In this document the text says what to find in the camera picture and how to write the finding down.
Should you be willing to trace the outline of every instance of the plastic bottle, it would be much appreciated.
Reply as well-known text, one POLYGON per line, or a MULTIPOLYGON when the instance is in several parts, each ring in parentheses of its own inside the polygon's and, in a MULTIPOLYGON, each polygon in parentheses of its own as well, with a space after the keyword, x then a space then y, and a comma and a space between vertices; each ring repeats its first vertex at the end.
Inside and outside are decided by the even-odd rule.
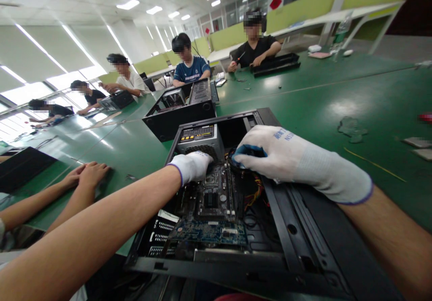
POLYGON ((349 11, 345 16, 345 19, 337 27, 336 35, 333 40, 332 49, 330 50, 330 53, 334 54, 335 56, 337 56, 339 51, 342 49, 345 36, 350 30, 351 22, 352 22, 352 12, 353 12, 352 10, 349 11))

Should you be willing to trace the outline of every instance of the work glove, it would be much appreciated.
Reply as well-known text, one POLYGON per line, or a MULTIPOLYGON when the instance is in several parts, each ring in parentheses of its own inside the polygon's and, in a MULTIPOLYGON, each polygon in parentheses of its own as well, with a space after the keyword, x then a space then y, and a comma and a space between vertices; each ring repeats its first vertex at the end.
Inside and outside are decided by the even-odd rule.
POLYGON ((373 183, 366 172, 281 127, 253 127, 233 160, 277 183, 309 184, 341 204, 360 204, 372 194, 373 183))
POLYGON ((207 167, 213 162, 213 157, 196 151, 187 155, 177 155, 168 165, 177 167, 181 176, 181 186, 191 181, 201 181, 206 178, 207 167))

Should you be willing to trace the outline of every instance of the black t-shirt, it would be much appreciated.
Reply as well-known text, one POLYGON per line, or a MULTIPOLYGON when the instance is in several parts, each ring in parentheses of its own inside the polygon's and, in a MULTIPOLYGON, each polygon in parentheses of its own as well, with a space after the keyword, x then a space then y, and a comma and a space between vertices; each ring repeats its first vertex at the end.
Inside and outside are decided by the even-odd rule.
POLYGON ((264 36, 258 40, 258 43, 256 44, 255 50, 251 48, 249 45, 249 42, 245 42, 242 46, 240 46, 233 54, 233 60, 237 61, 237 59, 245 53, 240 58, 240 65, 242 68, 249 66, 256 57, 261 56, 263 53, 265 53, 268 49, 270 49, 270 46, 276 42, 276 38, 273 36, 264 36))
POLYGON ((90 105, 94 105, 98 102, 98 99, 106 98, 105 94, 100 90, 93 90, 93 93, 90 95, 84 95, 85 100, 90 103, 90 105))
POLYGON ((73 114, 72 110, 69 110, 68 108, 62 107, 61 105, 54 104, 53 110, 48 114, 50 117, 56 116, 56 115, 66 116, 73 114))

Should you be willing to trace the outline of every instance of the dark hair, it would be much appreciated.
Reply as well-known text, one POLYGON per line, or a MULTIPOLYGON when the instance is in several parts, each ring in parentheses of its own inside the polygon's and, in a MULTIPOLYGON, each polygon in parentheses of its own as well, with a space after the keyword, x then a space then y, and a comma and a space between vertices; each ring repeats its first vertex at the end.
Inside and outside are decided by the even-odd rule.
POLYGON ((243 17, 243 27, 251 27, 256 24, 261 24, 262 12, 260 8, 253 11, 247 11, 243 17))
POLYGON ((176 54, 183 52, 185 47, 190 49, 191 43, 189 36, 184 32, 180 33, 172 40, 171 47, 172 51, 174 51, 176 54))
POLYGON ((28 107, 31 110, 40 110, 44 105, 46 105, 46 102, 39 99, 33 99, 28 103, 28 107))
POLYGON ((107 60, 112 64, 122 63, 130 66, 129 62, 127 61, 127 58, 120 54, 109 54, 107 60))
POLYGON ((82 86, 86 86, 87 87, 87 85, 88 85, 87 82, 76 80, 76 81, 72 82, 71 89, 72 90, 77 90, 79 87, 82 87, 82 86))

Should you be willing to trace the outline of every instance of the red sign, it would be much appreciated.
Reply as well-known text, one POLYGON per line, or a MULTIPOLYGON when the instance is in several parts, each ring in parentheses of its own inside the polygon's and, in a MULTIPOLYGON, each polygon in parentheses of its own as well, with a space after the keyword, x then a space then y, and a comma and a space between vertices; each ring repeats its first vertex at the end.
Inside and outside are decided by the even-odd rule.
POLYGON ((282 3, 282 0, 272 0, 270 3, 271 9, 277 9, 279 5, 282 3))

